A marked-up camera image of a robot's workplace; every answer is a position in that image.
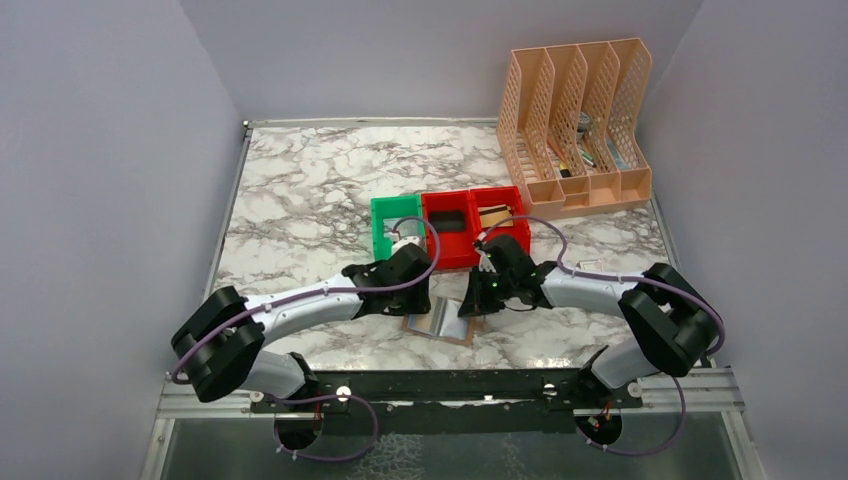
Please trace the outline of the red plastic bin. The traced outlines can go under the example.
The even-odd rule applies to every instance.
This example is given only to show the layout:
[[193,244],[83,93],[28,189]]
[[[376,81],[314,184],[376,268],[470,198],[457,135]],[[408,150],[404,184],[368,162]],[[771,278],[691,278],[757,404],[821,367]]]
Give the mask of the red plastic bin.
[[475,210],[472,211],[472,219],[477,223],[475,236],[499,223],[494,232],[486,237],[487,240],[500,234],[508,234],[526,253],[530,253],[532,235],[528,221],[510,220],[510,217],[525,214],[516,186],[476,188],[471,189],[470,194],[475,205]]
[[423,193],[422,213],[435,228],[441,245],[437,270],[468,269],[477,264],[474,250],[477,220],[469,190]]

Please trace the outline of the tan leather card holder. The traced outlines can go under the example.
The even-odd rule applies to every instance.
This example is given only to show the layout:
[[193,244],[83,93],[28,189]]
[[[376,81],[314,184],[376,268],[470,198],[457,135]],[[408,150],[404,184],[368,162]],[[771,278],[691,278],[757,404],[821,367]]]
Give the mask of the tan leather card holder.
[[401,330],[432,340],[469,346],[474,337],[475,318],[459,316],[461,301],[431,296],[430,304],[427,313],[406,315]]

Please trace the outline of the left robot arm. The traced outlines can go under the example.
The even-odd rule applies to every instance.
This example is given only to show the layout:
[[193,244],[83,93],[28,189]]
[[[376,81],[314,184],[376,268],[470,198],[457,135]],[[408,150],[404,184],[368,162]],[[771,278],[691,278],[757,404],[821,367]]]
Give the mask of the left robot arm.
[[315,285],[270,295],[213,292],[171,339],[176,384],[193,387],[202,403],[238,389],[256,391],[290,410],[306,408],[320,391],[302,355],[268,346],[323,324],[370,315],[425,313],[430,308],[429,255],[408,244],[388,259],[352,264]]

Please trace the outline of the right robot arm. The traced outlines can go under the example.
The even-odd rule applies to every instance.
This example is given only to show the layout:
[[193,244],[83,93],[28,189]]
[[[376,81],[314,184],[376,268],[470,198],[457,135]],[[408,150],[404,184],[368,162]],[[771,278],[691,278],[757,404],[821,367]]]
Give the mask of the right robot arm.
[[664,373],[684,377],[720,347],[723,327],[712,307],[677,270],[655,263],[637,274],[571,269],[559,260],[535,263],[508,235],[477,242],[480,263],[469,274],[461,317],[486,316],[517,299],[529,309],[577,308],[622,318],[631,338],[595,353],[572,386],[600,407],[632,381]]

